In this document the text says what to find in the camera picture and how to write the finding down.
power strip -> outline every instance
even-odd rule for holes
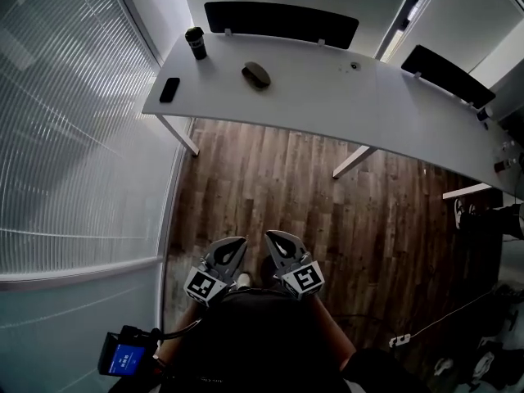
[[[390,340],[390,348],[393,348],[393,346],[407,344],[410,339],[411,335],[409,333],[402,335],[401,337],[392,337]]]

display screen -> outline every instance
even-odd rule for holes
[[[132,376],[137,371],[138,363],[146,348],[143,346],[131,346],[118,344],[115,355],[109,368],[110,374],[121,376]]]

black phone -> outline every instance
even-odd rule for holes
[[[160,103],[170,103],[173,101],[174,94],[177,92],[180,79],[178,77],[169,77],[160,95]]]

floor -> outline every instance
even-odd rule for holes
[[[441,199],[474,184],[470,179],[377,151],[335,180],[333,169],[355,144],[283,129],[197,120],[192,139],[201,154],[186,157],[178,188],[165,285],[168,330],[187,305],[182,285],[202,250],[222,237],[245,236],[244,268],[256,275],[267,229],[302,238],[327,281],[320,296],[357,348],[387,350],[393,332],[413,334],[497,280],[500,237],[457,233],[453,202]],[[495,190],[467,200],[477,208],[502,205]],[[463,338],[454,333],[460,318],[396,351],[433,391],[454,383],[436,379],[432,369],[448,340]]]

white desk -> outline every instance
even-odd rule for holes
[[[424,160],[514,193],[518,167],[500,174],[493,169],[494,152],[509,136],[494,123],[486,130],[475,110],[424,80],[366,56],[312,43],[218,34],[205,35],[205,41],[208,57],[197,61],[184,37],[178,39],[144,114],[320,134]],[[241,74],[246,61],[268,71],[268,89],[258,93],[250,88]],[[354,61],[360,70],[350,68]],[[172,103],[159,103],[169,77],[180,78],[178,91]],[[524,178],[517,195],[524,197]]]

